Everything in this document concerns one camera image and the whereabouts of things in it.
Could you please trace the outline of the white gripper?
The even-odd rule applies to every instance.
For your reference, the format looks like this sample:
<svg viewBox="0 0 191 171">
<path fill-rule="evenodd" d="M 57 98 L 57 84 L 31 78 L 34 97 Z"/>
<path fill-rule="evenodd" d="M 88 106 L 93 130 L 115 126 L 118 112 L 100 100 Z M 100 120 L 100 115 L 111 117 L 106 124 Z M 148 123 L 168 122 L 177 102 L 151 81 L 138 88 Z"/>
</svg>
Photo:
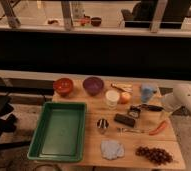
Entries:
<svg viewBox="0 0 191 171">
<path fill-rule="evenodd" d="M 164 110 L 161 112 L 159 120 L 164 121 L 170 117 L 171 112 L 179 109 L 182 103 L 175 93 L 168 93 L 162 96 L 161 104 Z"/>
</svg>

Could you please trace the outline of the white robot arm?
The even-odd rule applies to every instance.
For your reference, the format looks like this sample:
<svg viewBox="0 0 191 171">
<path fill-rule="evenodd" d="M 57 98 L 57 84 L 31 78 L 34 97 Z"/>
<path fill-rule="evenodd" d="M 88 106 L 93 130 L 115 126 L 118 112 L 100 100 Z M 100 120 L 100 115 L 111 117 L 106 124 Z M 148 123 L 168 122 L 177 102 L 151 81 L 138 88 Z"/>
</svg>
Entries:
<svg viewBox="0 0 191 171">
<path fill-rule="evenodd" d="M 191 112 L 191 84 L 177 84 L 171 93 L 161 98 L 161 104 L 165 111 L 174 112 L 181 106 Z"/>
</svg>

